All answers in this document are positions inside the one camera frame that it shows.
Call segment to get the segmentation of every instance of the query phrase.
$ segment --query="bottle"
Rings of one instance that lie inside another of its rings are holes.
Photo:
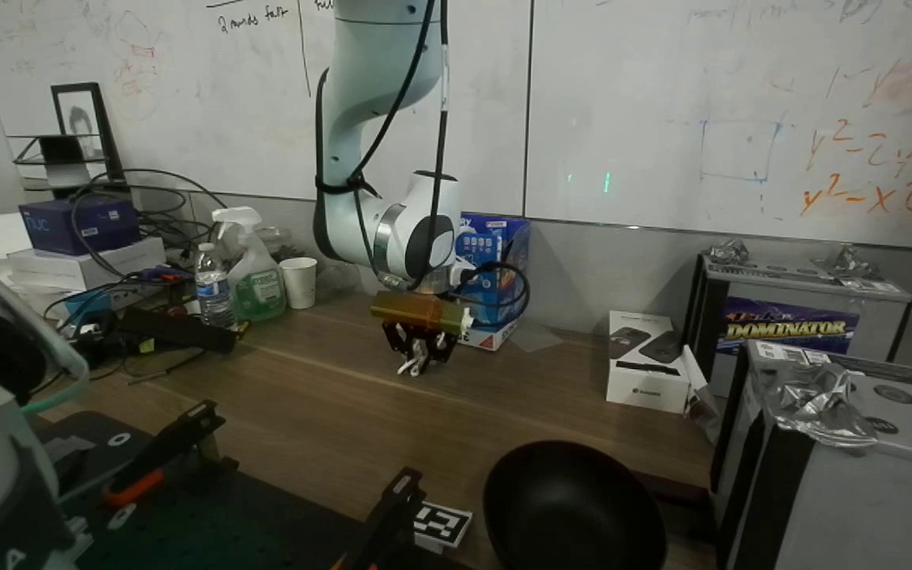
[[[232,327],[232,278],[211,244],[199,244],[198,300],[205,327]]]
[[[282,270],[268,255],[264,237],[248,227],[248,251],[229,271],[232,278],[232,306],[242,323],[267,323],[284,312],[289,288]]]
[[[254,205],[211,210],[211,222],[219,224],[217,253],[232,266],[243,255],[251,230],[261,233],[272,259],[282,259],[293,246],[289,237],[276,224],[267,224]]]

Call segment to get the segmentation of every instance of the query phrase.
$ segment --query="desk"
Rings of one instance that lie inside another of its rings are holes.
[[[495,566],[484,478],[530,439],[590,443],[678,493],[708,490],[708,436],[676,415],[608,405],[605,349],[582,336],[534,355],[461,349],[418,379],[395,376],[395,363],[369,300],[341,297],[254,328],[232,359],[99,379],[80,405],[159,432],[217,400],[229,417],[219,443],[243,473],[354,519],[403,465],[420,470],[432,499],[476,512],[461,553],[472,566]],[[713,547],[671,535],[667,566],[713,566]]]

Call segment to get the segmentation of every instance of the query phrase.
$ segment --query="black bowl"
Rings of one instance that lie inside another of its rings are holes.
[[[487,475],[484,519],[507,570],[659,570],[667,553],[648,490],[581,443],[507,452]]]

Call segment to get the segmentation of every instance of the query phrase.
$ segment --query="black cable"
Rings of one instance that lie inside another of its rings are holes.
[[[507,327],[507,323],[513,323],[513,320],[520,320],[523,312],[525,312],[525,306],[530,306],[530,278],[525,278],[525,271],[520,270],[520,266],[513,266],[513,263],[481,263],[481,266],[476,266],[456,288],[453,288],[453,297],[461,297],[480,277],[484,277],[484,271],[513,271],[517,278],[520,278],[520,293],[517,297],[507,297],[507,300],[502,300],[502,303],[484,303],[484,300],[472,300],[472,303],[481,303],[481,306],[490,306],[495,312],[499,309],[507,309],[507,306],[517,306],[509,318],[504,318],[502,323],[487,323],[487,327]]]
[[[135,192],[169,192],[169,197],[177,201],[176,205],[166,205],[166,210],[139,210],[139,205],[135,205],[139,216],[176,216],[176,213],[181,213],[181,210],[191,203],[191,192],[188,192],[188,191],[177,191],[177,188],[131,185],[131,191],[135,191]]]
[[[177,174],[177,172],[166,172],[166,169],[125,169],[125,174],[162,174],[162,178],[176,178],[176,179],[185,179],[185,185],[191,185],[195,191],[199,191],[199,192],[205,192],[217,205],[229,205],[226,201],[219,201],[211,191],[205,191],[199,179],[195,179],[195,178],[188,178],[188,174]],[[85,201],[92,191],[99,191],[99,188],[110,188],[110,185],[102,185],[109,178],[109,172],[102,172],[102,174],[94,174],[92,179],[85,179],[72,197],[71,197],[71,227],[72,227],[72,237],[80,240],[80,246],[106,270],[106,271],[110,271],[110,277],[118,277],[118,278],[128,278],[128,271],[122,271],[115,263],[109,263],[85,237],[84,237],[84,230],[80,230],[80,201]],[[172,210],[159,210],[159,213],[177,213],[177,210],[185,210],[191,201],[188,201],[188,192],[185,191],[176,191],[176,188],[144,188],[144,191],[156,191],[156,192],[177,192],[181,197],[181,203],[177,205],[172,205]]]
[[[162,174],[162,178],[176,178],[191,185],[195,191],[205,192],[217,205],[229,210],[229,203],[222,197],[217,197],[208,188],[203,188],[199,179],[177,174],[177,172],[166,172],[166,169],[125,169],[125,174]]]
[[[450,0],[444,0],[441,11],[441,41],[450,45]]]
[[[316,84],[316,191],[319,191],[319,201],[323,201],[323,96],[327,96],[327,80],[330,80],[330,65],[323,69],[319,76],[319,84]]]
[[[354,197],[354,213],[357,213],[362,240],[365,240],[365,255],[369,255],[369,266],[378,271],[373,253],[370,253],[370,240],[369,240],[369,224],[365,224],[362,191],[352,191],[352,197]]]
[[[354,169],[349,178],[362,178],[362,172],[369,169],[369,161],[373,157],[373,152],[378,152],[379,144],[388,138],[388,129],[393,128],[393,117],[398,115],[398,108],[403,108],[403,100],[405,100],[405,93],[412,88],[412,82],[415,82],[415,76],[418,76],[425,39],[427,39],[427,27],[432,27],[432,12],[434,12],[434,0],[427,0],[427,5],[425,5],[425,20],[420,20],[415,58],[412,58],[412,64],[405,65],[405,76],[403,76],[403,84],[398,84],[393,104],[390,104],[390,115],[388,115],[388,119],[379,125],[379,129],[378,129],[373,144],[369,147],[365,157],[357,161],[357,169]]]
[[[71,303],[71,300],[85,297],[85,293],[102,293],[102,292],[110,292],[110,288],[128,288],[128,286],[145,286],[145,283],[106,283],[106,286],[94,286],[94,288],[85,288],[85,292],[72,292],[67,297],[52,300],[43,312],[46,312],[46,320],[52,320],[52,309],[61,306],[61,303]]]
[[[444,164],[446,164],[446,129],[450,129],[450,111],[441,111],[437,138],[434,138],[434,174],[432,174],[432,216],[427,216],[425,271],[410,286],[410,292],[415,292],[434,271],[432,251],[434,251],[434,227],[437,227],[437,197],[441,197],[441,188],[444,188]]]

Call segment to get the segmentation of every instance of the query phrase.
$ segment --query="cable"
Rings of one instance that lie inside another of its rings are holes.
[[[369,266],[370,266],[373,271],[379,271],[379,270],[373,266],[373,253],[370,253],[370,240],[369,240],[365,205],[362,205],[362,188],[357,188],[352,197],[354,197],[354,213],[357,213],[357,227],[362,227],[362,240],[365,240]]]
[[[513,271],[517,278],[520,278],[520,293],[517,297],[507,297],[507,300],[502,300],[502,303],[484,303],[484,300],[472,300],[472,303],[481,303],[481,306],[490,306],[490,312],[502,312],[502,309],[507,309],[507,306],[517,306],[513,312],[507,312],[502,323],[487,323],[487,327],[507,327],[507,323],[513,323],[513,320],[520,320],[523,312],[525,312],[525,306],[530,306],[530,278],[525,278],[525,271],[520,270],[520,266],[513,266],[513,263],[481,263],[481,266],[476,266],[456,288],[453,288],[453,297],[461,297],[476,278],[481,278],[484,271]]]
[[[398,115],[403,100],[405,100],[405,93],[412,88],[415,76],[418,76],[418,65],[420,65],[420,55],[425,55],[425,39],[427,39],[427,27],[432,27],[432,12],[434,12],[434,0],[427,0],[427,11],[425,11],[425,20],[420,20],[420,32],[418,32],[418,45],[415,45],[415,58],[412,64],[405,65],[405,76],[403,76],[403,84],[390,104],[390,115],[388,119],[379,125],[373,144],[369,147],[365,157],[357,161],[357,169],[349,174],[349,178],[362,178],[362,172],[369,169],[369,161],[373,157],[373,152],[379,150],[379,144],[388,138],[388,129],[393,128],[393,117]]]
[[[85,288],[85,292],[58,297],[58,300],[52,300],[43,312],[46,312],[46,320],[52,320],[52,309],[55,309],[55,306],[85,297],[76,309],[67,309],[67,320],[58,327],[58,328],[64,328],[64,327],[72,323],[76,312],[88,309],[88,303],[99,300],[102,293],[109,293],[110,288],[144,288],[144,286],[148,286],[148,283],[152,283],[152,278],[139,278],[139,283],[134,283],[134,278],[128,278],[128,283],[106,283],[106,286],[94,286],[94,288]]]
[[[195,178],[188,178],[188,174],[177,174],[177,172],[166,172],[166,169],[125,169],[125,178],[128,174],[162,174],[162,178],[176,178],[176,179],[185,179],[185,185],[191,185],[195,191],[199,191],[199,192],[205,192],[217,205],[229,205],[226,201],[219,201],[211,191],[205,191],[199,179],[195,179]],[[109,263],[106,255],[102,255],[102,251],[94,251],[85,237],[84,237],[84,230],[80,230],[80,201],[85,201],[88,192],[94,192],[99,188],[110,188],[110,185],[102,185],[109,178],[109,172],[102,172],[102,174],[94,174],[88,185],[84,185],[72,197],[71,197],[71,227],[72,227],[72,237],[76,237],[76,244],[106,270],[106,271],[110,271],[110,277],[118,277],[118,278],[128,278],[128,271],[122,271],[115,263]],[[176,213],[181,213],[191,201],[188,201],[188,192],[185,191],[177,191],[177,188],[139,188],[139,185],[122,185],[125,191],[128,188],[134,188],[134,191],[152,191],[152,192],[176,192],[181,203],[177,205],[169,205],[169,210],[156,210],[156,213],[139,213],[135,210],[135,216],[139,217],[148,217],[148,216],[176,216]]]
[[[434,147],[434,174],[432,174],[432,216],[427,216],[425,271],[410,286],[410,292],[415,292],[434,271],[432,251],[434,251],[434,224],[437,224],[437,197],[441,197],[441,188],[444,188],[444,164],[446,164],[446,128],[450,128],[450,111],[441,111],[441,117],[437,117],[437,147]]]

